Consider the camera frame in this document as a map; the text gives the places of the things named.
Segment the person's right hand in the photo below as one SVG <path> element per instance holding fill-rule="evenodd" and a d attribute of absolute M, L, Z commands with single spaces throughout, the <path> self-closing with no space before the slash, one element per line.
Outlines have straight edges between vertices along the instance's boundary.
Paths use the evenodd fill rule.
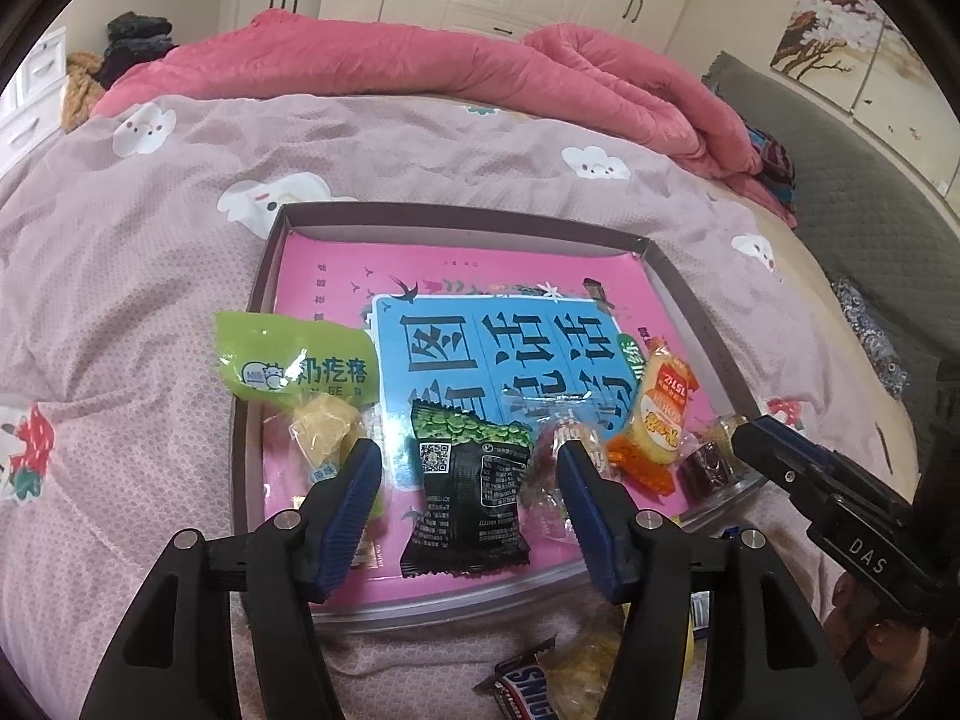
<path fill-rule="evenodd" d="M 861 593 L 856 579 L 843 574 L 833 587 L 832 609 L 823 621 L 830 650 L 839 660 L 859 634 L 851 621 L 854 600 Z M 923 681 L 928 661 L 928 629 L 910 628 L 898 621 L 877 621 L 864 629 L 866 645 L 872 658 L 884 665 L 884 672 L 874 687 L 857 703 L 864 718 L 895 715 Z"/>

